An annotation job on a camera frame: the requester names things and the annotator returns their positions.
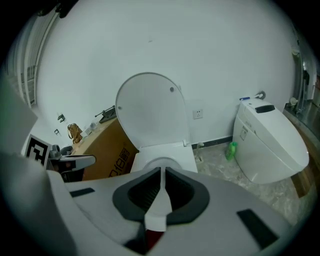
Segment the toilet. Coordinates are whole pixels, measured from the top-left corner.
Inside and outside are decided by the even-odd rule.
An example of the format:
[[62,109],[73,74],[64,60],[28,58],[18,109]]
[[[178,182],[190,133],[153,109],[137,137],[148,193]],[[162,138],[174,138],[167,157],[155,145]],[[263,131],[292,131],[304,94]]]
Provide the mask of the toilet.
[[281,181],[309,163],[305,142],[274,105],[262,99],[240,103],[233,139],[235,159],[246,177],[257,184]]
[[139,150],[131,172],[155,167],[198,172],[185,100],[170,79],[150,72],[130,77],[117,93],[115,109],[123,130]]

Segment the green bottle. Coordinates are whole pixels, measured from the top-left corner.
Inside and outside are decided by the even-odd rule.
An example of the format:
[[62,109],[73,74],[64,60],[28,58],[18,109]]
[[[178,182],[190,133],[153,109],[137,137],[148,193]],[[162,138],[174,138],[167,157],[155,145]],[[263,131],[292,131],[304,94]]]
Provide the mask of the green bottle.
[[229,147],[227,148],[227,150],[225,151],[225,158],[230,161],[236,153],[236,147],[237,147],[237,143],[236,142],[231,142],[229,144]]

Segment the open toilet lid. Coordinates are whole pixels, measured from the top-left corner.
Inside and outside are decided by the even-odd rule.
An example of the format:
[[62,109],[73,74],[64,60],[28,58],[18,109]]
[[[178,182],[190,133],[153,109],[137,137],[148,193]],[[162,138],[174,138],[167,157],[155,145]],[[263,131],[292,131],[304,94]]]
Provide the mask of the open toilet lid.
[[117,93],[115,109],[137,149],[190,140],[184,97],[163,75],[140,73],[130,77]]

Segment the black baseboard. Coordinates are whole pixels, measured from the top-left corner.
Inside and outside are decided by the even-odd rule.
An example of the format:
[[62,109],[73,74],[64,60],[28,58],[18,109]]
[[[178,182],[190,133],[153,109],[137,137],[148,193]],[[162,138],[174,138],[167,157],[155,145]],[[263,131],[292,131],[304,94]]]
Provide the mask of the black baseboard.
[[[232,136],[204,142],[203,143],[204,144],[203,147],[204,148],[211,147],[211,146],[215,146],[215,145],[219,145],[219,144],[227,143],[227,142],[232,142]],[[192,144],[192,149],[195,150],[196,148],[197,148],[197,144]]]

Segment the electrical outlet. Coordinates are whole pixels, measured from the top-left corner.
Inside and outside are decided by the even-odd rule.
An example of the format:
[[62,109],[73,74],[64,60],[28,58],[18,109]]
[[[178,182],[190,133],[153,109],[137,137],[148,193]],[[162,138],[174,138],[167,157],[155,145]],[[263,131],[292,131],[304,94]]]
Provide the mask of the electrical outlet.
[[193,119],[199,119],[204,117],[204,110],[197,109],[193,111]]

